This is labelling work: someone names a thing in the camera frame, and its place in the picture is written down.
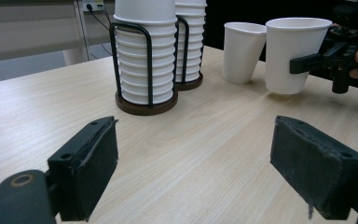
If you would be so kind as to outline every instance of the floor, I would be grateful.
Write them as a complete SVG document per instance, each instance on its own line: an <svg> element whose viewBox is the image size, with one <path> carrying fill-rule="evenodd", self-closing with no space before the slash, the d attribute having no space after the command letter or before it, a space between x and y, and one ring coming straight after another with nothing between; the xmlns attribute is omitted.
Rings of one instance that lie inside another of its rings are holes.
<svg viewBox="0 0 358 224"><path fill-rule="evenodd" d="M111 56L110 43L90 46L90 59ZM0 61L0 81L65 66L61 51Z"/></svg>

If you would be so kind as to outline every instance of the dark brown base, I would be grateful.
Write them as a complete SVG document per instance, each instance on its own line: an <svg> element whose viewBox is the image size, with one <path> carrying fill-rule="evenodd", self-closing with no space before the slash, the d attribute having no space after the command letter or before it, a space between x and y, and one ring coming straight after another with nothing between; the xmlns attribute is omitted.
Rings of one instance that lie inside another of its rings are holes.
<svg viewBox="0 0 358 224"><path fill-rule="evenodd" d="M178 91L190 91L190 90L196 89L198 86L200 86L202 83L202 80L203 80L203 75L200 72L199 78L197 78L194 81L189 81L189 82L185 82L185 83L175 82L175 89Z"/></svg>
<svg viewBox="0 0 358 224"><path fill-rule="evenodd" d="M140 115L140 116L150 116L150 115L157 115L167 112L168 110L172 109L176 103L178 102L178 91L173 92L173 96L167 102L153 105L150 107L149 105L136 105L126 101L122 96L118 96L116 92L116 104L118 108L133 115Z"/></svg>

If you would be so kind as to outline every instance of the ribbed cup stack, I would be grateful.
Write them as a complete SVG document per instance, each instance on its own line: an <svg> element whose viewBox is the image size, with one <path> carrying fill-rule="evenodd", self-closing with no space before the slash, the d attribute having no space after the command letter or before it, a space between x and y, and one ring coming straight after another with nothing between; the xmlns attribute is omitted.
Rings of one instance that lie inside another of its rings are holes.
<svg viewBox="0 0 358 224"><path fill-rule="evenodd" d="M142 25L152 38L153 104L173 95L176 14L174 0L117 0L115 20ZM117 28L117 60L122 97L136 105L148 104L147 45L145 36Z"/></svg>
<svg viewBox="0 0 358 224"><path fill-rule="evenodd" d="M176 0L175 14L183 17L189 27L186 82L200 77L200 63L203 47L203 33L205 24L206 0ZM185 50L185 26L179 23L178 54L176 67L176 82L182 81L184 50Z"/></svg>

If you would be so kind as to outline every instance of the light wood tabletop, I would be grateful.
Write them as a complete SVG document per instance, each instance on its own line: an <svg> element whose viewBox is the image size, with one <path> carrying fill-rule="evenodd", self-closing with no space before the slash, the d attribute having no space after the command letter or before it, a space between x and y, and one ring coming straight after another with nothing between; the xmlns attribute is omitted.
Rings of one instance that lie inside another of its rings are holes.
<svg viewBox="0 0 358 224"><path fill-rule="evenodd" d="M309 219L305 201L270 164L275 118L301 119L358 151L358 89L331 92L309 76L282 96L222 79L223 51L204 48L202 84L169 111L136 116L116 105L112 58L0 82L0 183L48 169L47 158L87 123L118 119L119 161L89 223L355 223Z"/></svg>

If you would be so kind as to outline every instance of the wall outlet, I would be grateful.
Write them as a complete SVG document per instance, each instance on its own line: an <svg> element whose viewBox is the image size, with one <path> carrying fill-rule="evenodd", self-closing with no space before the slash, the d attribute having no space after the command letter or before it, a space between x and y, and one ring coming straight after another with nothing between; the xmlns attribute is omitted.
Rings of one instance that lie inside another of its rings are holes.
<svg viewBox="0 0 358 224"><path fill-rule="evenodd" d="M103 9L103 0L83 0L83 11L88 12L89 9L87 5L90 4L92 6L92 11L102 11Z"/></svg>

